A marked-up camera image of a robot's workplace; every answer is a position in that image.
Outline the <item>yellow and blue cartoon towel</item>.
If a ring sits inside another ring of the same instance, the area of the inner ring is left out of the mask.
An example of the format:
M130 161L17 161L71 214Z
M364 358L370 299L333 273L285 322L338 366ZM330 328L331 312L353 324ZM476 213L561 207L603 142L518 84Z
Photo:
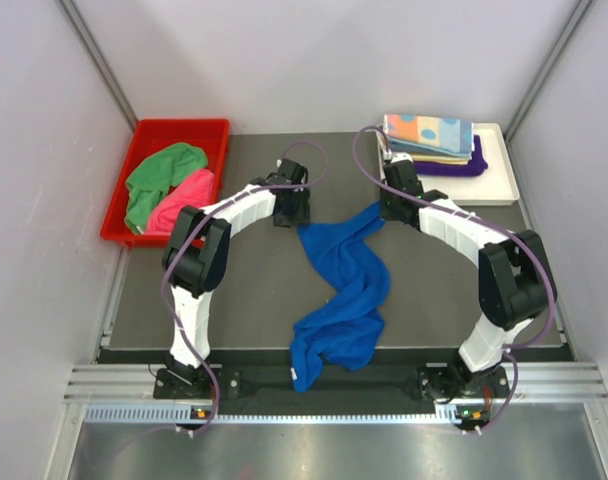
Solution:
M450 157L471 157L473 154L472 153L468 153L468 154L464 154L464 155L460 155L460 154L450 154L450 153L445 153L445 152L435 152L435 151L419 151L419 152L411 152L410 155L412 157L414 157L415 155L431 155L431 156L450 156Z

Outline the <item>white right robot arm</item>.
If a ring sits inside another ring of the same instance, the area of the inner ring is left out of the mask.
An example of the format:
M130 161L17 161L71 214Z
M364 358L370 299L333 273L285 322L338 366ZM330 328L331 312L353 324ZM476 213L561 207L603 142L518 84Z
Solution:
M492 226L445 193L426 191L409 159L383 161L380 170L381 217L443 242L477 268L481 315L447 364L445 393L474 395L516 337L557 299L543 242L531 230Z

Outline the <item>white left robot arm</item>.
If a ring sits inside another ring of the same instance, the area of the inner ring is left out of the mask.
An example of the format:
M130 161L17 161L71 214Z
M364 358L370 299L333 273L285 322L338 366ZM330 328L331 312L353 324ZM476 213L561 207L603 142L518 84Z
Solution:
M232 238L267 218L277 227L310 223L306 167L280 159L275 172L229 198L180 210L162 259L162 293L173 304L174 337L156 373L156 399L204 398L214 391L206 363L212 296L226 273Z

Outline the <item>royal blue towel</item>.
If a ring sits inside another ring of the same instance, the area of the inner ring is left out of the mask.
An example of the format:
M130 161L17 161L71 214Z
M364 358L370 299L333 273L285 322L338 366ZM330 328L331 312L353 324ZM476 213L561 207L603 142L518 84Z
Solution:
M335 290L325 305L294 327L290 346L294 390L309 390L329 363L356 371L374 356L385 321L391 275L366 238L384 226L378 203L341 223L300 227L298 235L313 269Z

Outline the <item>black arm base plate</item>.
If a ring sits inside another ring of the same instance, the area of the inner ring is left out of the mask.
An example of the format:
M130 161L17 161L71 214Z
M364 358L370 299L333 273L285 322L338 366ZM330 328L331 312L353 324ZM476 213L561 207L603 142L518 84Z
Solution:
M444 364L370 364L355 372L326 366L303 393L294 390L285 365L228 364L212 370L224 414L428 413L437 402L471 400L487 407L509 393L502 367L460 384Z

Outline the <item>light blue patterned towel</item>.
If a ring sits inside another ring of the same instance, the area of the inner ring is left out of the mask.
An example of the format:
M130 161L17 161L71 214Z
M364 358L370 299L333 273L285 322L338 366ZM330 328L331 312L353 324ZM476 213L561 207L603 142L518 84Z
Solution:
M386 114L383 131L392 146L409 152L465 157L474 150L473 123L461 118Z

